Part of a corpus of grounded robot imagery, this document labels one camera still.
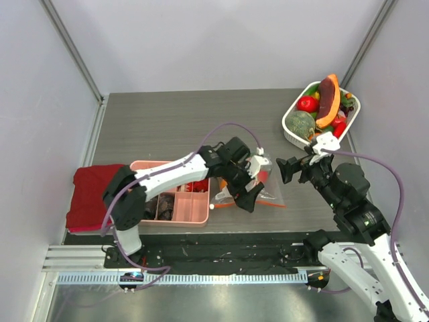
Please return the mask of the clear orange zip top bag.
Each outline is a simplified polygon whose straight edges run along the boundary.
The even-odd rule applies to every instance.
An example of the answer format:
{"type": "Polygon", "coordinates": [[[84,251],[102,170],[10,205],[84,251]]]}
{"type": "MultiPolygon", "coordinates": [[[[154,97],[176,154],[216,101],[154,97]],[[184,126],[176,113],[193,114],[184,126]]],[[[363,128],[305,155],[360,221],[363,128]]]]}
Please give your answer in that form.
{"type": "Polygon", "coordinates": [[[218,177],[218,189],[209,203],[209,209],[232,207],[239,201],[240,205],[252,206],[265,205],[268,207],[286,208],[277,179],[272,174],[273,163],[268,154],[262,156],[252,153],[246,161],[250,165],[251,174],[259,172],[246,184],[245,197],[234,197],[224,178],[218,177]]]}

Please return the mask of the toy red pomegranate apple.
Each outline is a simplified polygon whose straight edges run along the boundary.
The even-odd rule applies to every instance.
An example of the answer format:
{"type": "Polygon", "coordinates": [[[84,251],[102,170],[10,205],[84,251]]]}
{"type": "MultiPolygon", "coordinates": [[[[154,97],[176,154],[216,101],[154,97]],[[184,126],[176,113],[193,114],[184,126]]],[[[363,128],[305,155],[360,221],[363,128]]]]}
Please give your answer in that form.
{"type": "Polygon", "coordinates": [[[271,170],[261,170],[258,174],[258,180],[262,183],[266,183],[271,175],[271,170]]]}

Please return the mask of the toy orange fruit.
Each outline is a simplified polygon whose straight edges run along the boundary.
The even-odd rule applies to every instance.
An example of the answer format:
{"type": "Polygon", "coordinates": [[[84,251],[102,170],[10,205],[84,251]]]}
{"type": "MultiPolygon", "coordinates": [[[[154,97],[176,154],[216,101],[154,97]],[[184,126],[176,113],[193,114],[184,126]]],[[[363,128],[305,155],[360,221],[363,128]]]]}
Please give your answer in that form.
{"type": "Polygon", "coordinates": [[[223,178],[218,178],[219,189],[223,190],[227,186],[227,182],[223,178]]]}

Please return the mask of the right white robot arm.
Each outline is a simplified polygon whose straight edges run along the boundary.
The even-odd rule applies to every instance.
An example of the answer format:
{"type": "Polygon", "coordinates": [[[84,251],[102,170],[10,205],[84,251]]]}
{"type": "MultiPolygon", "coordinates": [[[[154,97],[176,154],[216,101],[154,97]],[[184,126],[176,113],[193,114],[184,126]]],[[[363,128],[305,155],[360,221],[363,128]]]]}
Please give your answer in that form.
{"type": "Polygon", "coordinates": [[[312,184],[332,209],[340,232],[365,257],[373,274],[349,259],[322,229],[304,239],[305,261],[335,272],[367,303],[375,321],[427,321],[428,297],[406,267],[393,241],[393,229],[367,198],[370,184],[361,167],[342,163],[333,169],[330,156],[317,163],[311,159],[278,158],[283,182],[289,183],[298,173],[300,183],[312,184]]]}

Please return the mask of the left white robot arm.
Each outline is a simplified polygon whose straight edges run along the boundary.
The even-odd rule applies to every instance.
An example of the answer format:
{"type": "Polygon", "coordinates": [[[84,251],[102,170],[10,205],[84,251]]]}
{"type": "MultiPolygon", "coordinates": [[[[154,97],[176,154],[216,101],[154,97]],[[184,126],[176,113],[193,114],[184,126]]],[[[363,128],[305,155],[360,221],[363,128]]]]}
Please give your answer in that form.
{"type": "Polygon", "coordinates": [[[257,177],[271,166],[258,148],[252,154],[238,137],[216,146],[201,146],[189,155],[145,170],[121,167],[105,189],[102,200],[107,219],[121,249],[119,259],[127,267],[138,266],[143,258],[138,225],[150,199],[180,185],[208,178],[222,178],[236,206],[249,213],[264,188],[257,177]]]}

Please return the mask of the white plastic fruit basket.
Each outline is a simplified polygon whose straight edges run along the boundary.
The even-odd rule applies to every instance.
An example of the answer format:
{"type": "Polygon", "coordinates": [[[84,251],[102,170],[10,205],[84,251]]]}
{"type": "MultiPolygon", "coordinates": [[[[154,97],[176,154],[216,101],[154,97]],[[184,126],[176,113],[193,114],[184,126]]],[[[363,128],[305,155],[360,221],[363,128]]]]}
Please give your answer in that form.
{"type": "MultiPolygon", "coordinates": [[[[310,86],[313,85],[315,83],[320,83],[320,81],[314,81],[310,84],[308,84],[304,90],[297,96],[297,98],[295,99],[295,101],[290,105],[290,107],[286,110],[286,112],[284,113],[283,117],[282,117],[282,127],[283,127],[283,131],[284,131],[284,137],[293,145],[295,145],[296,147],[300,148],[301,150],[304,149],[304,146],[306,146],[308,144],[307,140],[303,140],[302,138],[299,138],[298,136],[296,136],[295,134],[293,134],[287,127],[286,127],[286,117],[292,113],[293,111],[296,110],[296,104],[298,102],[298,99],[303,96],[304,91],[310,86]]],[[[354,120],[356,119],[356,117],[358,116],[360,109],[361,109],[361,102],[360,100],[352,93],[346,91],[343,88],[340,88],[341,92],[344,94],[351,94],[351,98],[352,101],[354,103],[353,107],[354,109],[352,111],[350,111],[348,113],[347,116],[347,120],[346,120],[346,124],[347,124],[347,128],[346,130],[343,132],[342,136],[339,139],[340,144],[344,141],[344,139],[347,136],[348,131],[350,130],[354,120]]]]}

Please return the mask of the toy green melon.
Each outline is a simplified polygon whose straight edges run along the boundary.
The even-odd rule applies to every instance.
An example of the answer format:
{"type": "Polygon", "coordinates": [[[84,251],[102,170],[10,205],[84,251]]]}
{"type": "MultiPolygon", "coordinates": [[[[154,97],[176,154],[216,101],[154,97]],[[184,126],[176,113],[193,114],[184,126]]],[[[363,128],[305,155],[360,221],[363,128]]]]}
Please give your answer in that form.
{"type": "Polygon", "coordinates": [[[293,111],[286,117],[286,127],[303,140],[309,140],[315,134],[314,118],[305,111],[293,111]]]}

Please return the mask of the red folded sock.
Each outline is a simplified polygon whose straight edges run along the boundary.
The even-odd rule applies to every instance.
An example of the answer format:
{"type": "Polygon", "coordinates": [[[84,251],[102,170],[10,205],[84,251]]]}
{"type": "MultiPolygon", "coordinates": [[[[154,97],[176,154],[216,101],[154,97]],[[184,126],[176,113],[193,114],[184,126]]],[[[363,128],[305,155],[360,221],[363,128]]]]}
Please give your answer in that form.
{"type": "Polygon", "coordinates": [[[209,179],[189,182],[185,185],[186,192],[190,193],[205,193],[209,188],[209,179]]]}

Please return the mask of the pink divided organizer box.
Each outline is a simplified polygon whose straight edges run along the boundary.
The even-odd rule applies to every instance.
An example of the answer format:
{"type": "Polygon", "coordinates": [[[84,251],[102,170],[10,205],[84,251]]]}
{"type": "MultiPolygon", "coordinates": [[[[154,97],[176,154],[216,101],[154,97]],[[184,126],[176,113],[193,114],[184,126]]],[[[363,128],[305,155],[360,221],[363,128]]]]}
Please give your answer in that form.
{"type": "Polygon", "coordinates": [[[158,209],[154,220],[141,220],[141,225],[158,227],[202,227],[208,221],[210,179],[204,161],[195,157],[189,163],[184,159],[166,161],[134,161],[130,169],[138,184],[146,188],[146,201],[163,194],[174,195],[174,212],[171,221],[158,220],[158,209]],[[189,182],[209,179],[205,193],[186,192],[189,182]]]}

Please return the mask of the toy red chili pepper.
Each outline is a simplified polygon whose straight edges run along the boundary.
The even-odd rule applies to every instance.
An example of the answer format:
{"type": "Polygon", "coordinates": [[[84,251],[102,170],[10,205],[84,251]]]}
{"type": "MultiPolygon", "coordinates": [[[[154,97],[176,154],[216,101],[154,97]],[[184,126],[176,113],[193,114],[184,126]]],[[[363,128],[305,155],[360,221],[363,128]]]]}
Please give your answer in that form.
{"type": "Polygon", "coordinates": [[[337,139],[340,139],[340,137],[342,136],[346,128],[347,128],[347,124],[344,121],[338,123],[332,133],[333,136],[336,137],[337,139]]]}

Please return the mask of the toy green pepper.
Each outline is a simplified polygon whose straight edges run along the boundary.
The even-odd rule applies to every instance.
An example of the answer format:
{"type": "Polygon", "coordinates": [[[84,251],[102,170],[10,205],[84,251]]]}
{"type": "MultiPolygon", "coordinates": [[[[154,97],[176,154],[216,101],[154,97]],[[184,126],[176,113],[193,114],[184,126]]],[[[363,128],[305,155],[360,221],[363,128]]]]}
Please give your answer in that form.
{"type": "Polygon", "coordinates": [[[313,85],[310,85],[305,91],[304,91],[304,96],[311,96],[314,97],[316,92],[318,91],[318,83],[315,83],[313,85]]]}

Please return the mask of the brown blue floral rolled tie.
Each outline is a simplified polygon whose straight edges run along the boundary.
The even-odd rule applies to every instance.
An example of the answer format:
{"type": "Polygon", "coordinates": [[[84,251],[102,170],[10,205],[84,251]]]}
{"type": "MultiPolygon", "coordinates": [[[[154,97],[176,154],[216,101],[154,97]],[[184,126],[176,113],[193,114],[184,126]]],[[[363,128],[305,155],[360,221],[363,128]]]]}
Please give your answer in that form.
{"type": "Polygon", "coordinates": [[[156,218],[157,208],[158,208],[158,196],[150,199],[145,203],[143,220],[154,220],[156,218]]]}

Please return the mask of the red folded cloth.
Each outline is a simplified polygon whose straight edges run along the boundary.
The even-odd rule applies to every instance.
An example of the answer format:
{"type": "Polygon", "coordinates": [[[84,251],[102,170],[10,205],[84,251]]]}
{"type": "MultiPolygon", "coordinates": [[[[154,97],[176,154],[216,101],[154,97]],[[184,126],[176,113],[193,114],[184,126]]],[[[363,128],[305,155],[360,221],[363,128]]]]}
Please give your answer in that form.
{"type": "Polygon", "coordinates": [[[103,193],[123,164],[95,165],[79,168],[73,177],[74,192],[66,214],[66,229],[70,233],[97,231],[101,228],[106,209],[103,193]]]}

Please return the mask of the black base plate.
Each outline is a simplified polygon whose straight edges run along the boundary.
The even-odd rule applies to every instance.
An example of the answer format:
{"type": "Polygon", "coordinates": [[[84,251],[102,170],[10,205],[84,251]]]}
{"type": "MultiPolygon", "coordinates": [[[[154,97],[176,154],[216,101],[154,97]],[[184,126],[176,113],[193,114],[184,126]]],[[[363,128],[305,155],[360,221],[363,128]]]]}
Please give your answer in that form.
{"type": "Polygon", "coordinates": [[[170,275],[273,275],[300,270],[334,270],[335,264],[354,262],[368,269],[355,246],[340,232],[328,231],[328,241],[341,251],[324,261],[310,250],[306,232],[174,233],[141,235],[142,248],[130,258],[136,264],[170,267],[170,275]]]}

